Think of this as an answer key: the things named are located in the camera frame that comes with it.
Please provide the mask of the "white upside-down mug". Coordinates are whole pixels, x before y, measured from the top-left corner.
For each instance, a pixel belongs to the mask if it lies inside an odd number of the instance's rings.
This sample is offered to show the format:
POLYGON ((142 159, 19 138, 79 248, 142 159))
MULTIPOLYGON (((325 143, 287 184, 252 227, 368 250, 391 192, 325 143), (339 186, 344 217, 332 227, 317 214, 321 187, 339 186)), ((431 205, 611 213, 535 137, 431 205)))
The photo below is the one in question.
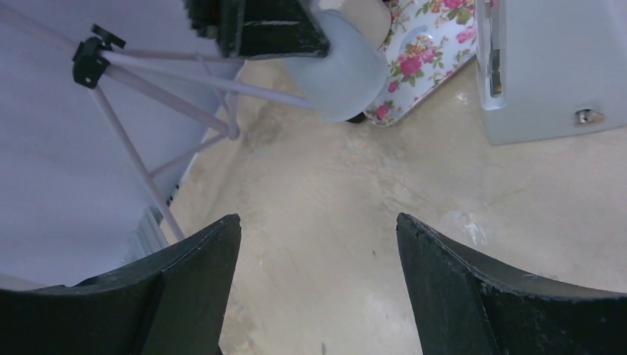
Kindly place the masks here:
POLYGON ((387 82, 387 59, 336 10, 316 14, 331 43, 324 58, 286 58, 289 77, 326 121, 365 111, 387 82))

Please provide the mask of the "beige mug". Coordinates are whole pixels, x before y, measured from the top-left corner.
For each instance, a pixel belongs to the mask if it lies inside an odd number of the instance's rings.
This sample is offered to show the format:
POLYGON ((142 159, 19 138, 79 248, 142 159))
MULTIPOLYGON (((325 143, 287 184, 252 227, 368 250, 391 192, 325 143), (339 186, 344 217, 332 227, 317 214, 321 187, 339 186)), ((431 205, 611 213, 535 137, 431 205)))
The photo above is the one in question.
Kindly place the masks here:
POLYGON ((370 42, 375 50, 384 43, 391 28, 391 12, 382 0, 347 0, 339 12, 370 42))

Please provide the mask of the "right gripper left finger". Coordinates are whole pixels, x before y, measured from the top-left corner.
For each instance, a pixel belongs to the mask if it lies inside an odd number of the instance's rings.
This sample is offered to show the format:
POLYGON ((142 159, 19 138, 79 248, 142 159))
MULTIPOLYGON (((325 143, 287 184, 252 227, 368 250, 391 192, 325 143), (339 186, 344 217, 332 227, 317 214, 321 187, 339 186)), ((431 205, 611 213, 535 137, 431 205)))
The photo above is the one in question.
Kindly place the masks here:
POLYGON ((1 291, 3 354, 219 354, 242 238, 228 214, 74 286, 1 291))

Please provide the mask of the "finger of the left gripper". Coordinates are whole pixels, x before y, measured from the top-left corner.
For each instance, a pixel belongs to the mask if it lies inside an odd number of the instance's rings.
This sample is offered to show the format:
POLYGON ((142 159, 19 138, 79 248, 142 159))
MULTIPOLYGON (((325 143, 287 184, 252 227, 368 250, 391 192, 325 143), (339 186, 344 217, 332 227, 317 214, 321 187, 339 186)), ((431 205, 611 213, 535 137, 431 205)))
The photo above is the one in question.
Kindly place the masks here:
POLYGON ((224 58, 324 58, 331 44, 306 1, 186 0, 190 27, 224 58))

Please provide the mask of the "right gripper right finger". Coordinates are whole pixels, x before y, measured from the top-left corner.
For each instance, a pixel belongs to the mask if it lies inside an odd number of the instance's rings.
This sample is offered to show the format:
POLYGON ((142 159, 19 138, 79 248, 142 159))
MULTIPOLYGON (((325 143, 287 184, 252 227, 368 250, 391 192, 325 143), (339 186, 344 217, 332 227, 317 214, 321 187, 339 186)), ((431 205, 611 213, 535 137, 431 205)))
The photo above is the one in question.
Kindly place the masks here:
POLYGON ((424 354, 624 354, 626 295, 521 270, 397 217, 424 354))

